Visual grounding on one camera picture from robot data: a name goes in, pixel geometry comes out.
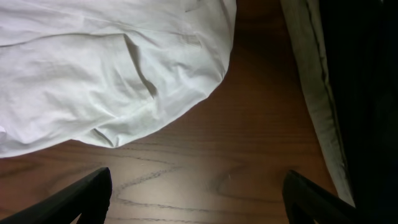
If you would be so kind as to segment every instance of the white fabric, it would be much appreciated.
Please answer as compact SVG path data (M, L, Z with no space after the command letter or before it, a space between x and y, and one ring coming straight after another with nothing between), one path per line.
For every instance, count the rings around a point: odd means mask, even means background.
M235 0L0 0L0 157L118 147L222 81Z

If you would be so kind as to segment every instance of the brown wooden surface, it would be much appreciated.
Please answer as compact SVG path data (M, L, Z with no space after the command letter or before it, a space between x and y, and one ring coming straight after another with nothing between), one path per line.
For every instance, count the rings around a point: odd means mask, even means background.
M0 218L99 167L106 223L287 223L282 180L299 171L335 193L300 90L278 1L238 1L229 72L204 102L120 149L75 141L0 160Z

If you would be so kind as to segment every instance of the wood grain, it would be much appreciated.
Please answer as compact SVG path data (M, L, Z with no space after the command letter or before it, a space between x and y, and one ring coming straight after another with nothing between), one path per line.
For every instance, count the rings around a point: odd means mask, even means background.
M335 194L279 2L245 2L229 72L207 100L120 149L69 141L1 159L0 218L103 166L113 177L112 224L287 223L281 189L289 169Z

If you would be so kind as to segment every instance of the beige fabric edge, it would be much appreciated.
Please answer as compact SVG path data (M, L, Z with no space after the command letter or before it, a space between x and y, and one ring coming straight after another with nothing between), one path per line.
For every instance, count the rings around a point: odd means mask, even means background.
M305 102L339 198L354 206L329 84L318 0L281 0Z

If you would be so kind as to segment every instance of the dark garment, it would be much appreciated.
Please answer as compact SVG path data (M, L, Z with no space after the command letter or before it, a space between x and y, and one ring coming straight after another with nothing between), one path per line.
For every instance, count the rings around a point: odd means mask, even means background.
M320 10L354 201L397 223L397 1L320 0Z

